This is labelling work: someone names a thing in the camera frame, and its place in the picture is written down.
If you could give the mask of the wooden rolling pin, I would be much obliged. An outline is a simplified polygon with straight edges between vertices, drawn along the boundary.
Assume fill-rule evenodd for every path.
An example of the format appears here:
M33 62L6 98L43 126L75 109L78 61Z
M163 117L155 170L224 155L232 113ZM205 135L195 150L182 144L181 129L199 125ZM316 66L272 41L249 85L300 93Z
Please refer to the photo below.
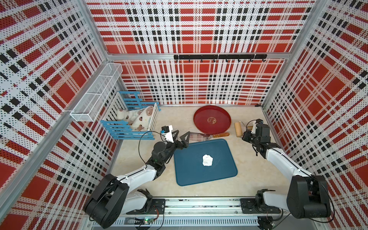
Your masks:
M243 128L246 130L246 127L250 125L246 125L245 123L239 121L234 123L236 137L241 138L243 136Z

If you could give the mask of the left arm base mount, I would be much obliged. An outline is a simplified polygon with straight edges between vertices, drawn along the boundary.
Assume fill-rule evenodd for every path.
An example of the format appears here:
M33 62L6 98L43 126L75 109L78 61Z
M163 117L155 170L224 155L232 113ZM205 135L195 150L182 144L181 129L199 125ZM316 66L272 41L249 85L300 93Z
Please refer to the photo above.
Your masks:
M164 214L165 212L165 204L166 199L163 198L154 198L151 201L147 201L146 204L141 209L133 210L128 213L127 215L146 215L146 214L156 214L159 215Z

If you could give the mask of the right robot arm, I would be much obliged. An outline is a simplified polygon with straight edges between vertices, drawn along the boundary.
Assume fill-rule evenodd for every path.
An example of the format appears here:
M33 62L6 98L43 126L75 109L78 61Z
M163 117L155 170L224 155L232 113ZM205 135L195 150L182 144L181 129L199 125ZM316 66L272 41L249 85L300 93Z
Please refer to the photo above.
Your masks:
M256 155L272 163L289 181L287 194L269 189L259 190L255 196L255 209L269 211L278 208L288 211L297 219L330 217L333 204L325 177L303 169L276 143L272 143L270 127L261 119L253 122L252 129L246 129L242 140L250 143Z

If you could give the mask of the teal plastic tray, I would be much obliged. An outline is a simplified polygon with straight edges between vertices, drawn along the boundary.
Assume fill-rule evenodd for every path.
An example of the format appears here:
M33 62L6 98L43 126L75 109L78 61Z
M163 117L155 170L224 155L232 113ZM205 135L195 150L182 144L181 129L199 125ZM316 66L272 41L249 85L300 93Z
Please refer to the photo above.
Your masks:
M238 174L226 140L191 143L174 153L175 176L179 186L196 185L235 177Z

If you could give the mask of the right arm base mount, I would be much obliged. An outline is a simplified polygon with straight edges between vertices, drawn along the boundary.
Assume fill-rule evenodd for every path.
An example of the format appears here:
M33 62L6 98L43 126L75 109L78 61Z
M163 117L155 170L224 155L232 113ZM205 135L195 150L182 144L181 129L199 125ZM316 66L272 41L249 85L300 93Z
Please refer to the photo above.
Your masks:
M255 198L241 198L240 207L243 214L280 214L281 209L268 206Z

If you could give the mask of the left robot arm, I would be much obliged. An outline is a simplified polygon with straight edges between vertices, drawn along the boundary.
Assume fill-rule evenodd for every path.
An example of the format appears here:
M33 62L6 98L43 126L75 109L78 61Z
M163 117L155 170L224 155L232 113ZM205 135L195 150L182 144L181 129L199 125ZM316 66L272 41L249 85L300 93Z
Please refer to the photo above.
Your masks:
M160 136L165 140L155 143L151 157L143 167L120 176L107 174L84 204L83 210L89 219L106 229L122 213L137 211L148 214L152 210L157 215L163 213L153 204L149 191L140 186L159 178L177 149L189 147L190 132L181 137L178 134L178 130L169 131L168 126L163 126Z

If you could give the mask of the white dough lump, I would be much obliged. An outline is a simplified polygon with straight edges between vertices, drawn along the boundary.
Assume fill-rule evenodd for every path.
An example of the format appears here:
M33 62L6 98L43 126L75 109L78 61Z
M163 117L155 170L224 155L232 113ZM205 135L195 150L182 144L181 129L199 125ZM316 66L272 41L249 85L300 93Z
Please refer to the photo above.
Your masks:
M210 167L213 164L213 158L210 155L207 154L203 155L202 160L203 166Z

